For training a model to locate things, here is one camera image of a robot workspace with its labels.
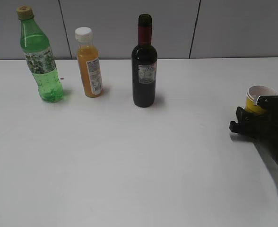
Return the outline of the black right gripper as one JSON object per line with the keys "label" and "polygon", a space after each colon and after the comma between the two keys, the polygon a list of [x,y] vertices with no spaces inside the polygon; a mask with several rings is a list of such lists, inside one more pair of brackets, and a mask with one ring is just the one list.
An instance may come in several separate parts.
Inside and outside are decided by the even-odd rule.
{"label": "black right gripper", "polygon": [[248,136],[250,135],[250,123],[252,123],[256,130],[257,140],[267,148],[270,156],[278,161],[278,113],[255,114],[238,106],[236,118],[237,122],[231,121],[229,124],[230,131]]}

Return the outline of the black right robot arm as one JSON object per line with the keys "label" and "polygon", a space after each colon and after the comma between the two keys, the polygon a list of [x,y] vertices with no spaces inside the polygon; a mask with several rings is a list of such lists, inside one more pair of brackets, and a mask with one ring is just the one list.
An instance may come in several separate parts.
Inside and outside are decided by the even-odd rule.
{"label": "black right robot arm", "polygon": [[230,131],[268,147],[270,157],[278,165],[278,114],[267,112],[256,115],[241,107],[237,107],[235,114],[237,121],[230,122]]}

